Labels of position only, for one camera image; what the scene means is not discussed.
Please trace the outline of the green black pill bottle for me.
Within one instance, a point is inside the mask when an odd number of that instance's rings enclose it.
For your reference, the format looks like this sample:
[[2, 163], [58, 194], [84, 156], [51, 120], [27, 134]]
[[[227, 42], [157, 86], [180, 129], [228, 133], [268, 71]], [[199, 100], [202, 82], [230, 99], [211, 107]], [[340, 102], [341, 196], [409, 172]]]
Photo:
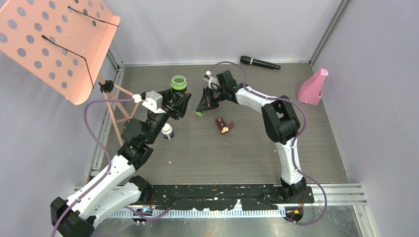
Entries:
[[184, 76], [174, 76], [171, 79], [172, 102], [176, 102], [187, 94], [187, 81]]

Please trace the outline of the brown translucent pill container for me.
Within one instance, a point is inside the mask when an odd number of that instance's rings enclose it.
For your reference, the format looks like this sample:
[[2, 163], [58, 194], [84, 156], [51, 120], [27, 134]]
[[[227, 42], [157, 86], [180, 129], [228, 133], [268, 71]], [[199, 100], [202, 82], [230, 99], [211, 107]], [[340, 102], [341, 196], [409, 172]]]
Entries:
[[216, 125], [217, 125], [217, 127], [218, 127], [218, 129], [219, 129], [220, 132], [221, 132], [222, 128], [224, 128], [224, 127], [228, 127], [229, 128], [229, 132], [230, 132], [230, 130], [233, 129], [234, 126], [235, 126], [235, 123], [233, 121], [230, 122], [230, 123], [227, 123], [223, 117], [216, 118], [215, 119], [215, 123], [216, 123]]

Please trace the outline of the green bottle cap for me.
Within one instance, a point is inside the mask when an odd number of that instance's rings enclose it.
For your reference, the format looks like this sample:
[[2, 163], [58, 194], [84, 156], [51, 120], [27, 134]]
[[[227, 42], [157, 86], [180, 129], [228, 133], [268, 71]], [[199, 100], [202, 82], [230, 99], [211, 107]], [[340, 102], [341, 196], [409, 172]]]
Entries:
[[199, 116], [199, 117], [204, 117], [205, 116], [205, 113], [204, 112], [197, 112], [197, 111], [195, 111], [195, 114], [197, 116]]

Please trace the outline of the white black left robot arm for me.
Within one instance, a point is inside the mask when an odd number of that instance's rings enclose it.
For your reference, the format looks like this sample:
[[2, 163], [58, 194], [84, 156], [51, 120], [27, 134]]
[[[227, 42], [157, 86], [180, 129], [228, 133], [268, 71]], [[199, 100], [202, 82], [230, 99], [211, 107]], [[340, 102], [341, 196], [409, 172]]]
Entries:
[[128, 119], [121, 134], [123, 143], [112, 158], [103, 144], [108, 165], [84, 187], [66, 199], [57, 197], [50, 205], [51, 236], [89, 237], [109, 216], [134, 202], [147, 204], [151, 200], [152, 186], [141, 176], [133, 176], [143, 166], [169, 118], [178, 120], [186, 114], [192, 97], [186, 93], [175, 102], [171, 90], [148, 91], [135, 94], [129, 101], [147, 108], [147, 119]]

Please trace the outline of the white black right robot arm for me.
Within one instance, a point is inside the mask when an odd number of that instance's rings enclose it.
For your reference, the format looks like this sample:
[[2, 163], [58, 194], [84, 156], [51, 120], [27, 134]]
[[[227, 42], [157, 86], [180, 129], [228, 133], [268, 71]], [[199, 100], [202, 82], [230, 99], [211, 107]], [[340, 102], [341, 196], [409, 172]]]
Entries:
[[300, 171], [297, 153], [297, 135], [300, 121], [287, 96], [273, 97], [252, 89], [245, 83], [238, 84], [229, 70], [212, 76], [204, 76], [208, 85], [203, 89], [196, 114], [219, 107], [222, 101], [247, 106], [260, 113], [268, 138], [276, 145], [281, 162], [281, 187], [279, 198], [296, 202], [306, 188], [306, 180]]

